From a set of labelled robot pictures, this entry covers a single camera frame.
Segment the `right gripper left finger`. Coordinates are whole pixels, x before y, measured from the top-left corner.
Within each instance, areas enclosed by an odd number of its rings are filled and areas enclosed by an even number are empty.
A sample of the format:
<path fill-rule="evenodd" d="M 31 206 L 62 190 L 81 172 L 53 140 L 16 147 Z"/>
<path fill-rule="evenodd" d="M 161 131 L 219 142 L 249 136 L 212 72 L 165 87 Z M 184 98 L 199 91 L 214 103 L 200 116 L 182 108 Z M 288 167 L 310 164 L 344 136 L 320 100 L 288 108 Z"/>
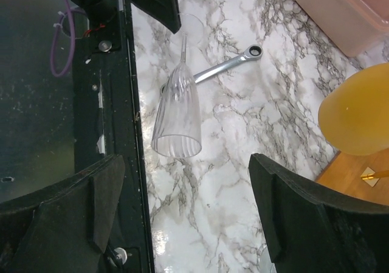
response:
<path fill-rule="evenodd" d="M 124 175 L 123 158 L 110 155 L 1 203 L 1 272 L 97 272 Z"/>

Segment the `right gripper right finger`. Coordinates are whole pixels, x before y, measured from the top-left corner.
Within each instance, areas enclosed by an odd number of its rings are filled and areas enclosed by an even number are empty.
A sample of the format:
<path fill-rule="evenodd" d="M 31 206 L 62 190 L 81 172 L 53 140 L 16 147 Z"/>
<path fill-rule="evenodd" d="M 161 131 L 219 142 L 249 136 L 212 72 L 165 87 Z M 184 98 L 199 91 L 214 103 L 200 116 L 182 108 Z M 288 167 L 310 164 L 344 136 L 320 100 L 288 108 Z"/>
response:
<path fill-rule="evenodd" d="M 387 272 L 388 207 L 306 179 L 263 154 L 249 176 L 278 272 Z"/>

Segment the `yellow plastic wine glass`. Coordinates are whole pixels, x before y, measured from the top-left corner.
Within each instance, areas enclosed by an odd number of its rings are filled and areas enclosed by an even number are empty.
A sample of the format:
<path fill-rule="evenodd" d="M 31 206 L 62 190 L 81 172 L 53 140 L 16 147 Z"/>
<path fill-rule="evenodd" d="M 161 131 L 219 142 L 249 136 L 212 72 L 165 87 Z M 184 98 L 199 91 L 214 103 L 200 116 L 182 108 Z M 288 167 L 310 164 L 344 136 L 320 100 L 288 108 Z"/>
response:
<path fill-rule="evenodd" d="M 388 148 L 388 63 L 355 73 L 318 110 L 325 139 L 346 154 L 366 156 Z"/>

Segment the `short clear goblet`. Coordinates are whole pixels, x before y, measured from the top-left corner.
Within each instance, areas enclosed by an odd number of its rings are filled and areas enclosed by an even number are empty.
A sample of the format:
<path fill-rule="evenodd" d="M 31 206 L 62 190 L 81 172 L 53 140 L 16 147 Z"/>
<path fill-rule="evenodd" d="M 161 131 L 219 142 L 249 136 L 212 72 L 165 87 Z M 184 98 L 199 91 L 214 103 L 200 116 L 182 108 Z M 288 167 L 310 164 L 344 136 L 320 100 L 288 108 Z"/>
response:
<path fill-rule="evenodd" d="M 260 253 L 259 258 L 259 270 L 260 273 L 271 273 L 273 272 L 274 264 L 272 263 L 269 255 L 267 245 L 264 246 L 263 250 Z"/>

